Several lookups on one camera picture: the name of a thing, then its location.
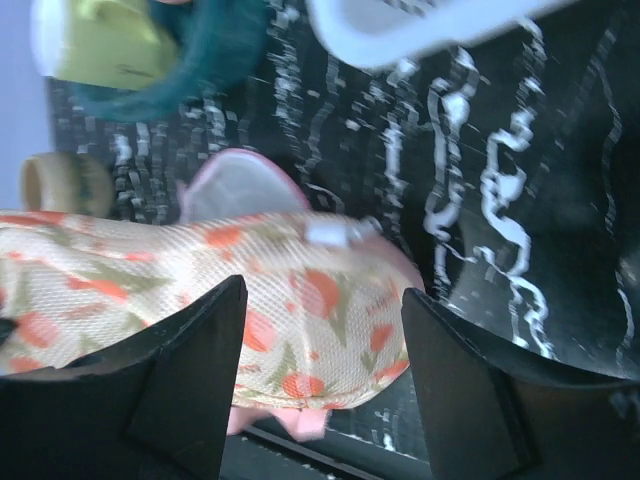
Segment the floral mesh laundry bag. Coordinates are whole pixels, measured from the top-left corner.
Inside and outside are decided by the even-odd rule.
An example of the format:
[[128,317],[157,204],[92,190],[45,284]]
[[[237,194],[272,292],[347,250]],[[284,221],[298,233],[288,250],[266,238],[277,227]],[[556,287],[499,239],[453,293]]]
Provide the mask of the floral mesh laundry bag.
[[61,367],[191,306],[232,275],[248,290],[227,431],[275,417],[296,440],[408,367],[402,295],[416,266],[368,221],[317,212],[154,226],[1,214],[1,370]]

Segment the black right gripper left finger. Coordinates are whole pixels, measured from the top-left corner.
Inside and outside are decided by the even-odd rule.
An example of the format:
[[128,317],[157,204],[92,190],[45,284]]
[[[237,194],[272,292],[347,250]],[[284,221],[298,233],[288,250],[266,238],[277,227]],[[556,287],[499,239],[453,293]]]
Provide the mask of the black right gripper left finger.
[[193,304],[62,368],[1,380],[5,479],[143,479],[159,463],[219,474],[247,290],[232,276]]

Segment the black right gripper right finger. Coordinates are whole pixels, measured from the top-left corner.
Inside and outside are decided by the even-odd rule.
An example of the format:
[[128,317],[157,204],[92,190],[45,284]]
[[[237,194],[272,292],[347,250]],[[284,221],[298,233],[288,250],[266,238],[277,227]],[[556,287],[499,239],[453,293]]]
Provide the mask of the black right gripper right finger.
[[638,478],[638,383],[543,358],[417,289],[402,321],[435,478]]

